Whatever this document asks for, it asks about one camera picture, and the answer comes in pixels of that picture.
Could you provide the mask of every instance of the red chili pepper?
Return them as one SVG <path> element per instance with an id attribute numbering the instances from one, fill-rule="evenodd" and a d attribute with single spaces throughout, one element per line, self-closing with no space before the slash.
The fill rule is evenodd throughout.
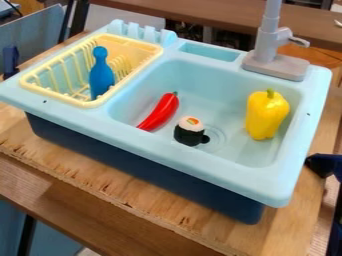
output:
<path id="1" fill-rule="evenodd" d="M 137 128 L 152 131 L 166 123 L 179 106 L 177 92 L 165 93 L 151 114 Z"/>

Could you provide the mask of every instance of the pepper stem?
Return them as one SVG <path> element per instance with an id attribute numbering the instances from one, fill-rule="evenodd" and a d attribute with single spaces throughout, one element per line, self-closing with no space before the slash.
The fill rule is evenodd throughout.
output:
<path id="1" fill-rule="evenodd" d="M 274 98 L 274 90 L 271 88 L 267 89 L 267 98 L 273 99 Z"/>

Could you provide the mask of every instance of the gray faucet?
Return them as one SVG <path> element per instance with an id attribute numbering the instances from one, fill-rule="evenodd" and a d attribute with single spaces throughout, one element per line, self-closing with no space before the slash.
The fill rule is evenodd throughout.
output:
<path id="1" fill-rule="evenodd" d="M 310 63 L 299 58 L 277 54 L 277 49 L 291 42 L 302 47 L 309 47 L 310 43 L 294 37 L 290 28 L 278 28 L 281 4 L 281 0 L 267 0 L 255 49 L 247 54 L 242 67 L 269 76 L 302 81 Z"/>

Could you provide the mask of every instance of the yellow bell pepper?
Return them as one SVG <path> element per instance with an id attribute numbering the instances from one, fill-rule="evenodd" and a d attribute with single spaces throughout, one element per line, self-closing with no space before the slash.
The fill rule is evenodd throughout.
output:
<path id="1" fill-rule="evenodd" d="M 290 104 L 280 93 L 254 92 L 247 102 L 246 130 L 255 140 L 272 138 L 289 112 Z"/>

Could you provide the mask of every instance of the blue toy bottle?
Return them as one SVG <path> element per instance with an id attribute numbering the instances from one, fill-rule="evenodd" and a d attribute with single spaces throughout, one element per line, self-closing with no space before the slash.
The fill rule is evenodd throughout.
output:
<path id="1" fill-rule="evenodd" d="M 115 84 L 115 77 L 112 69 L 108 66 L 106 58 L 108 56 L 107 49 L 97 46 L 93 50 L 95 57 L 95 65 L 90 70 L 89 85 L 91 100 L 96 100 L 98 95 L 108 91 L 109 86 Z"/>

